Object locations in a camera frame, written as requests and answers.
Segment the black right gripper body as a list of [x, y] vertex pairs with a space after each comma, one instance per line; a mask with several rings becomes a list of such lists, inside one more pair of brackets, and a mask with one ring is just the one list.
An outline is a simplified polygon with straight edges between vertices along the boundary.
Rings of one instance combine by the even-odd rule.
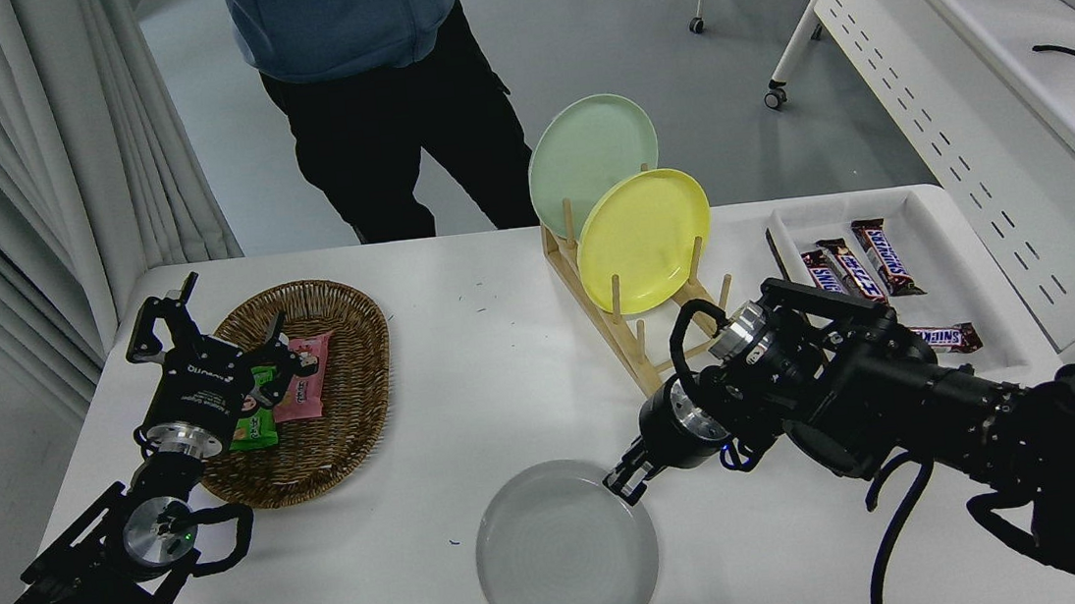
[[708, 417], [693, 405], [680, 379], [668, 380], [649, 398], [637, 417], [645, 468], [699, 468], [710, 460]]

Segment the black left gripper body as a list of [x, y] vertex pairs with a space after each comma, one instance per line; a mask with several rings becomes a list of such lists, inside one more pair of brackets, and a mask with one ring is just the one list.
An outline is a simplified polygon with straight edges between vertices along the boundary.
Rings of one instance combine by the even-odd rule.
[[212, 336], [168, 353], [142, 425], [144, 438], [164, 438], [168, 426], [187, 426], [212, 438], [231, 440], [245, 397], [255, 388], [244, 354], [235, 344]]

